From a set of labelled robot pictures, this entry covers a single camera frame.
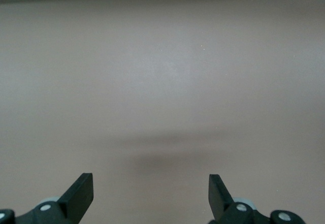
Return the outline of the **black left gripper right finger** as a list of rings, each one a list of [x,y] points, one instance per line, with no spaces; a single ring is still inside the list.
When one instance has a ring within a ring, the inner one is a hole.
[[[270,216],[264,216],[249,201],[234,200],[218,174],[209,175],[208,200],[213,214],[213,223],[250,223],[276,224],[305,221],[297,214],[286,210],[274,210]]]

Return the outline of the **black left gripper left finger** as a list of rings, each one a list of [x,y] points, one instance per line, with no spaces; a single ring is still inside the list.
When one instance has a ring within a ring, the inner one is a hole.
[[[2,209],[1,223],[79,223],[92,201],[93,174],[83,173],[56,201],[40,203],[21,216]]]

